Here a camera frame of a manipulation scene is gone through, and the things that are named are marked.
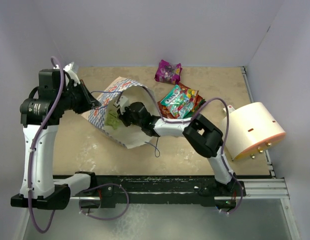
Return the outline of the blue checkered paper bag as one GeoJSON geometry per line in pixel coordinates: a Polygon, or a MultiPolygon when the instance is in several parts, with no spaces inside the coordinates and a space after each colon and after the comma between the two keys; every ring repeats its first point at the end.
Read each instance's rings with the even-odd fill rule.
{"type": "Polygon", "coordinates": [[[124,108],[117,108],[114,102],[120,97],[125,96],[129,99],[129,105],[135,102],[144,104],[146,110],[151,114],[158,116],[158,107],[155,106],[155,94],[144,84],[125,77],[116,78],[105,90],[96,90],[99,95],[96,99],[101,103],[101,107],[89,110],[82,114],[82,117],[91,123],[104,135],[127,149],[142,146],[151,141],[152,137],[146,135],[140,127],[130,125],[126,127],[120,120],[117,130],[111,126],[105,125],[107,113],[110,110],[116,111],[124,108]]]}

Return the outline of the white green snack packet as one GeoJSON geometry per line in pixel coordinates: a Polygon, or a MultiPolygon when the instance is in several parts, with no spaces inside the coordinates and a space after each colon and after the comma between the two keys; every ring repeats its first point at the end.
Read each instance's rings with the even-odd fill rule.
{"type": "Polygon", "coordinates": [[[105,125],[112,127],[113,130],[117,130],[121,121],[119,119],[119,115],[116,111],[110,110],[107,113],[105,125]]]}

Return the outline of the red snack packet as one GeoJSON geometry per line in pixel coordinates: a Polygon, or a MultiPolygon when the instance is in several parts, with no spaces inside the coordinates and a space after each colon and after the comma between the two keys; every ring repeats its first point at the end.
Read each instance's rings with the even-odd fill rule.
{"type": "MultiPolygon", "coordinates": [[[[198,95],[198,98],[199,98],[199,103],[197,105],[197,107],[195,108],[194,111],[190,111],[188,112],[183,118],[186,119],[186,118],[191,118],[195,113],[196,111],[206,102],[206,100],[201,97],[200,95],[198,95]]],[[[166,106],[163,106],[161,104],[160,101],[157,102],[158,104],[158,107],[159,107],[159,110],[161,112],[161,115],[164,117],[164,118],[167,118],[167,119],[174,119],[174,116],[170,113],[170,111],[167,109],[166,106]]]]}

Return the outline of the teal Fox's candy bag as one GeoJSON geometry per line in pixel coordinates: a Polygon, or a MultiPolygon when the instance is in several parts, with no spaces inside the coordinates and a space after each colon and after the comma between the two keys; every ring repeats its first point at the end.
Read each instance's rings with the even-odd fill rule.
{"type": "Polygon", "coordinates": [[[175,85],[160,104],[165,106],[175,119],[183,119],[194,106],[179,85],[175,85]]]}

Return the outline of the purple candy snack bag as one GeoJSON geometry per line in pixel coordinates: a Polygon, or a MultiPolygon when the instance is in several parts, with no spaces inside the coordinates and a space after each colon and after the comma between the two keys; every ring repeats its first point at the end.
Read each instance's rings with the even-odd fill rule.
{"type": "Polygon", "coordinates": [[[155,73],[155,81],[176,85],[181,81],[181,72],[183,68],[180,63],[172,64],[165,60],[161,60],[155,73]]]}

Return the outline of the colourful Fox's candy bag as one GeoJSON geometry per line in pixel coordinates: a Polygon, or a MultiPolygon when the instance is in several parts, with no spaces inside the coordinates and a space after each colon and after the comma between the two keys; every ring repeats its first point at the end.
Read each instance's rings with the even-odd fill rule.
{"type": "Polygon", "coordinates": [[[186,96],[189,98],[190,102],[192,103],[191,111],[194,112],[195,108],[199,104],[199,91],[189,88],[182,83],[179,83],[178,85],[180,86],[180,88],[183,90],[183,92],[186,94],[186,96]]]}

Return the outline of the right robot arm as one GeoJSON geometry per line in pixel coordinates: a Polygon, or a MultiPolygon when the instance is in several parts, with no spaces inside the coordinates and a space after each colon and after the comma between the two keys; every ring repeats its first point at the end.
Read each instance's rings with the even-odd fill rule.
{"type": "Polygon", "coordinates": [[[199,114],[190,122],[169,120],[150,114],[142,102],[115,103],[118,118],[129,127],[138,126],[150,137],[184,137],[196,153],[208,159],[217,182],[217,190],[223,196],[230,195],[238,186],[238,196],[244,196],[244,188],[226,158],[222,131],[199,114]]]}

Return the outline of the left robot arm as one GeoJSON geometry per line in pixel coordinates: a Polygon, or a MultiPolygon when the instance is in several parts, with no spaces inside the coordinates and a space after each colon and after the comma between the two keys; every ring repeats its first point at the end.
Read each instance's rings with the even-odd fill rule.
{"type": "Polygon", "coordinates": [[[60,119],[68,111],[82,114],[97,109],[101,103],[88,91],[72,69],[43,69],[39,84],[20,105],[20,122],[25,142],[22,186],[10,204],[17,208],[63,210],[70,198],[83,192],[93,196],[98,191],[93,172],[77,171],[55,182],[53,156],[60,119]]]}

